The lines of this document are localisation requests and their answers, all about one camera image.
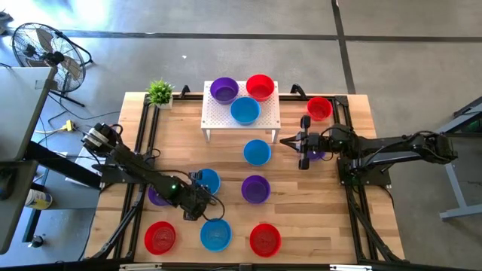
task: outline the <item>blue bowl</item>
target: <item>blue bowl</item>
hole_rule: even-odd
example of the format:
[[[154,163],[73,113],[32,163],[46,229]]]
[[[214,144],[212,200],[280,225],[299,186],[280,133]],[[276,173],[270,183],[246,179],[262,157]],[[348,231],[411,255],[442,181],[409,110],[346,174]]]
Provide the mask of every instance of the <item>blue bowl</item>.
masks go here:
[[[212,252],[220,252],[229,246],[233,232],[229,224],[221,219],[207,221],[201,228],[201,243]]]
[[[271,158],[271,148],[266,142],[254,139],[244,146],[243,154],[248,163],[263,166]]]
[[[251,97],[241,97],[231,104],[231,116],[241,125],[254,123],[261,114],[259,102]]]
[[[201,169],[202,178],[197,181],[198,184],[207,185],[211,194],[216,194],[221,186],[221,178],[216,171],[212,169]]]

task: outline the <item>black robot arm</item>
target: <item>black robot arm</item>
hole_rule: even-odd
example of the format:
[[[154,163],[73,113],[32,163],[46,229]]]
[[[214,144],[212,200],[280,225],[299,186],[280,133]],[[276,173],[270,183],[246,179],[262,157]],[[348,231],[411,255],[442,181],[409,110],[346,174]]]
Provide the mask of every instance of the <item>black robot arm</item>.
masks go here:
[[[457,158],[451,141],[444,135],[430,131],[419,131],[413,135],[366,139],[358,136],[352,128],[335,124],[321,133],[308,132],[310,117],[303,116],[301,131],[280,142],[301,154],[299,169],[308,169],[308,152],[340,153],[352,160],[351,169],[367,169],[412,160],[445,164]]]
[[[170,205],[185,211],[186,220],[197,220],[203,215],[207,204],[214,200],[208,187],[201,186],[197,180],[202,178],[201,171],[190,172],[191,184],[179,177],[162,174],[152,166],[152,156],[135,154],[123,144],[121,136],[110,126],[98,123],[83,138],[84,147],[91,153],[106,157],[105,165],[94,168],[103,175],[114,175],[104,178],[113,183],[149,184]]]

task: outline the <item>yellow plug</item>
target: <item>yellow plug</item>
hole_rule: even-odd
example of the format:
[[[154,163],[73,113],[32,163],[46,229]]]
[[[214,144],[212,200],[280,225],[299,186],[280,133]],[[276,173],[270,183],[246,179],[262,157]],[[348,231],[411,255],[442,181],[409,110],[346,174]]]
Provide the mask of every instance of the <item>yellow plug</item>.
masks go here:
[[[66,125],[62,126],[60,129],[71,132],[74,129],[74,123],[71,120],[67,120]]]

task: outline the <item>wooden tabletop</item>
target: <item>wooden tabletop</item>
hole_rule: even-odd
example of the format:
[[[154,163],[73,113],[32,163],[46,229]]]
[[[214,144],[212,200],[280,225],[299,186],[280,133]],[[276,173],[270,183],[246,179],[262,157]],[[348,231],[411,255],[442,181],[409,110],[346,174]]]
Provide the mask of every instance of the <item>wooden tabletop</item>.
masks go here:
[[[136,143],[144,95],[126,93],[120,113],[119,123],[124,127],[122,139],[131,149]],[[356,133],[375,138],[367,96],[348,95],[348,100]],[[280,102],[282,128],[279,139],[294,136],[300,130],[300,118],[306,113],[306,106],[306,102]],[[222,252],[207,251],[200,241],[204,219],[183,221],[181,209],[155,206],[146,196],[135,262],[355,263],[346,194],[339,185],[336,155],[329,162],[314,162],[309,170],[300,171],[297,168],[299,155],[277,143],[270,144],[272,157],[266,165],[251,166],[243,158],[243,146],[251,139],[269,142],[270,131],[216,130],[211,134],[211,142],[206,143],[200,129],[201,108],[201,101],[176,100],[172,110],[161,111],[154,143],[154,147],[161,151],[156,167],[184,171],[207,168],[218,172],[221,189],[217,196],[226,205],[224,219],[233,231],[231,244]],[[149,110],[142,151],[146,149],[153,111],[152,108]],[[332,118],[312,121],[310,131],[321,132],[331,124]],[[263,175],[270,182],[271,195],[264,204],[253,205],[243,199],[241,184],[250,175]],[[86,256],[95,254],[118,225],[125,190],[126,185],[115,184],[100,195]],[[367,187],[366,190],[374,228],[392,251],[403,258],[388,194],[379,187]],[[219,214],[220,209],[216,206],[210,206],[206,211],[208,217]],[[170,222],[176,231],[174,246],[160,256],[149,253],[144,245],[146,230],[157,221]],[[259,257],[249,247],[249,234],[260,223],[272,224],[281,233],[282,247],[273,257]],[[129,227],[124,251],[130,231]],[[363,230],[361,239],[368,254]]]

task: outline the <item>white pegboard shelf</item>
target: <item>white pegboard shelf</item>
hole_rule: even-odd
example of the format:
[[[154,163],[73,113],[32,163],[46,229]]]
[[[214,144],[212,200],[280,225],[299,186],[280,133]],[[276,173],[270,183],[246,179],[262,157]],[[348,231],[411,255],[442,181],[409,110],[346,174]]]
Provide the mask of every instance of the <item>white pegboard shelf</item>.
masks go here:
[[[212,97],[210,88],[213,81],[204,82],[203,112],[201,114],[201,130],[209,142],[212,129],[270,129],[272,130],[273,143],[276,141],[278,131],[281,129],[279,115],[278,82],[274,82],[274,91],[270,98],[260,102],[261,114],[251,125],[241,125],[231,117],[229,105],[221,105]],[[239,97],[249,96],[245,81],[237,81]]]

